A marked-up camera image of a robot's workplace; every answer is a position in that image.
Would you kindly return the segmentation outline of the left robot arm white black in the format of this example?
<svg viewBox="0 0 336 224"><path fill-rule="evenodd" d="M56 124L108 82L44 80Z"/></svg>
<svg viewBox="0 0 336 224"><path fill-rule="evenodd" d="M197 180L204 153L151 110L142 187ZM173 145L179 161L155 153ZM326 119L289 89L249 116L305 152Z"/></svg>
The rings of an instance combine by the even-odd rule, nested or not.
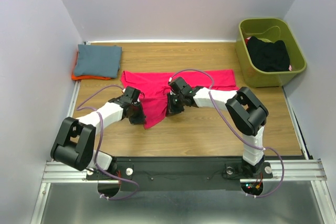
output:
<svg viewBox="0 0 336 224"><path fill-rule="evenodd" d="M78 111L90 109L92 112L79 118L65 118L50 151L53 160L82 171L96 169L106 179L116 178L117 166L113 157L100 151L103 130L127 118L132 125L145 123L145 115L140 101L143 93L127 86L117 98L112 98L102 107L95 109L84 106Z"/></svg>

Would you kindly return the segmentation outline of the pink red t shirt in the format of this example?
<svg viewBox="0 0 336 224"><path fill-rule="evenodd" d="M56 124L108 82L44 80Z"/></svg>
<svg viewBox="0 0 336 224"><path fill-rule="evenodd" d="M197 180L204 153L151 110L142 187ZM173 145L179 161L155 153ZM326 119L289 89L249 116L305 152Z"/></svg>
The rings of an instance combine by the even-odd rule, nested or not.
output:
<svg viewBox="0 0 336 224"><path fill-rule="evenodd" d="M238 90L233 70L210 70L206 73L214 80L214 90ZM146 116L145 129L164 120L167 111L167 94L170 92L168 81L172 75L174 75L172 72L122 72L121 83L124 87L131 86L144 93L140 101Z"/></svg>

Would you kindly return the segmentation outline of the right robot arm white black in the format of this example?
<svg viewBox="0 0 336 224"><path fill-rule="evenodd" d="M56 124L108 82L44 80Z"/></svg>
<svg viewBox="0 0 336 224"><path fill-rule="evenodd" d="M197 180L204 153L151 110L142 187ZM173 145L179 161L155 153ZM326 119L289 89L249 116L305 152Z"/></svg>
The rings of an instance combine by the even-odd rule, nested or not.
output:
<svg viewBox="0 0 336 224"><path fill-rule="evenodd" d="M185 106L214 108L219 114L227 111L241 135L227 120L224 122L244 144L243 174L253 177L260 172L264 162L262 139L269 112L249 88L242 87L237 91L212 90L203 86L193 88L182 77L170 79L168 85L171 90L167 94L166 116L182 113Z"/></svg>

